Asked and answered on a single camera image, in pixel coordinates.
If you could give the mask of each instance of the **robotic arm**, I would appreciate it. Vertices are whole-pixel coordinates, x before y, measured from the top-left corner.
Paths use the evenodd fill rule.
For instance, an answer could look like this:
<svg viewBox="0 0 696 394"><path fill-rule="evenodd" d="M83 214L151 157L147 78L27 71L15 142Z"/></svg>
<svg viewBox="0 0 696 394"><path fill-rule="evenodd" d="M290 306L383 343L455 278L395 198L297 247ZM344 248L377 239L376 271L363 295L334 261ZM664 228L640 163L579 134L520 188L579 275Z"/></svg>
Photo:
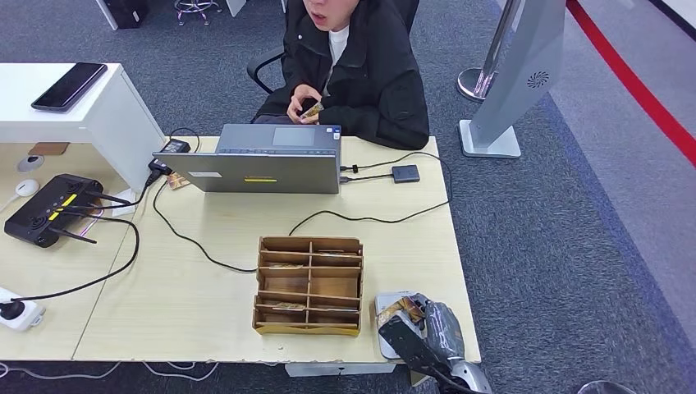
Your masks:
<svg viewBox="0 0 696 394"><path fill-rule="evenodd" d="M422 312L409 313L422 316L409 323L418 324L424 338L404 321L405 314L393 314L378 331L409 369L435 378L442 394L492 394L483 371L464 359L464 340L451 309L421 294L404 298Z"/></svg>

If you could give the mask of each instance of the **light wooden desk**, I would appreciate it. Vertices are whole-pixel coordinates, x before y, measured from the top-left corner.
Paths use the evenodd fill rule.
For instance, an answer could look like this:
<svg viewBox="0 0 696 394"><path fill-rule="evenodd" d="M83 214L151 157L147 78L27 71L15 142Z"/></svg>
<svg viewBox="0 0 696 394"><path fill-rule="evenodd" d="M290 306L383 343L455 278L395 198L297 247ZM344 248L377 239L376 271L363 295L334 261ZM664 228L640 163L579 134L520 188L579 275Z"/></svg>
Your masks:
<svg viewBox="0 0 696 394"><path fill-rule="evenodd" d="M217 137L201 140L203 152L213 151L218 142ZM195 139L189 142L193 146ZM434 138L425 150L437 154ZM376 163L403 154L353 137L343 139L344 164ZM179 232L201 242L215 259L255 268L260 236L287 235L318 210L401 218L445 201L440 163L425 156L406 159L408 163L418 164L421 182L355 182L342 186L340 195L205 194L187 186L166 188L158 207ZM390 170L385 166L360 175ZM154 195L135 214L142 234L138 260L126 275L107 282L75 360L384 363L375 331L375 294L412 290L454 310L466 359L480 361L449 207L400 224L330 216L306 223L296 235L353 236L363 242L362 331L358 337L261 336L251 327L255 276L220 268L194 245L174 237L152 209ZM125 238L114 268L127 260L133 243L131 236Z"/></svg>
<svg viewBox="0 0 696 394"><path fill-rule="evenodd" d="M34 144L0 144L0 200L14 194L17 183L34 178L41 186L54 176L69 173L102 182L107 193L127 188L91 144L71 144L62 156L46 156L43 166L29 173L16 171L17 163ZM27 199L18 199L0 213L4 223ZM85 221L77 226L84 226ZM97 223L89 238L97 245L66 237L41 249L4 233L0 234L0 286L20 296L40 296L61 291L106 275L126 234L127 226ZM37 301L46 307L43 322L27 332L0 326L0 360L70 360L85 329L102 285L52 300Z"/></svg>

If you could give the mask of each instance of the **power strip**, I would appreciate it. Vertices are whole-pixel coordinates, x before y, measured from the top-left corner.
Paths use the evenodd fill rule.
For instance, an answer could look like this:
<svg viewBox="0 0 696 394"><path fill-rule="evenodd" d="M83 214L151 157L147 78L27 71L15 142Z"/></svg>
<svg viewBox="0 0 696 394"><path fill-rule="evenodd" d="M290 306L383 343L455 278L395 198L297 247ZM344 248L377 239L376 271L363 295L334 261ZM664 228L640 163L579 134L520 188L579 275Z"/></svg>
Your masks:
<svg viewBox="0 0 696 394"><path fill-rule="evenodd" d="M8 302L12 298L20 298L20 296L0 287L0 303ZM0 317L0 323L17 331L26 331L29 327L41 323L46 309L33 301L22 301L22 304L25 308L19 316L12 320Z"/></svg>

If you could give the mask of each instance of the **black adapter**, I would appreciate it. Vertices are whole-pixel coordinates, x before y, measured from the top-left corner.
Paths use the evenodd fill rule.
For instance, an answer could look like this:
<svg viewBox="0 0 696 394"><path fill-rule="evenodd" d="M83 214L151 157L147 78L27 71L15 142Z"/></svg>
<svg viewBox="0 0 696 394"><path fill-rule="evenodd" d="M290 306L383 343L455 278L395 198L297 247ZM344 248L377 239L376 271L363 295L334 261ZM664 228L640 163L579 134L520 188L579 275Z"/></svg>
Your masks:
<svg viewBox="0 0 696 394"><path fill-rule="evenodd" d="M0 318L14 320L19 318L24 312L25 305L21 301L10 301L0 304Z"/></svg>
<svg viewBox="0 0 696 394"><path fill-rule="evenodd" d="M188 153L191 151L191 145L188 142L176 139L170 139L164 148L160 152L166 153ZM149 164L148 168L153 172L159 171L161 175L169 175L172 173L172 169L167 167L167 164L163 163L157 158L154 158Z"/></svg>
<svg viewBox="0 0 696 394"><path fill-rule="evenodd" d="M408 183L420 181L418 167L415 164L409 166L394 166L391 168L394 183Z"/></svg>

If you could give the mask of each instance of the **black jacket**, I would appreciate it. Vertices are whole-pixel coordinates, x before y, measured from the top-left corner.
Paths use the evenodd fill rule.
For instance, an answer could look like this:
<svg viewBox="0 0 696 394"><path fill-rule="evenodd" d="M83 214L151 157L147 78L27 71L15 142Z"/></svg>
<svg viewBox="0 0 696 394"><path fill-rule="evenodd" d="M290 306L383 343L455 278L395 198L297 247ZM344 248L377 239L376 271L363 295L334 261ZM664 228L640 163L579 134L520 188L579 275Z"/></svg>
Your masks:
<svg viewBox="0 0 696 394"><path fill-rule="evenodd" d="M285 114L295 87L323 91L331 50L328 33L314 26L302 0L287 5L282 70L286 85L268 96L262 114ZM346 50L333 67L319 123L341 125L343 135L396 149L428 143L428 109L409 34L392 0L361 0L350 18ZM315 102L304 101L304 109Z"/></svg>

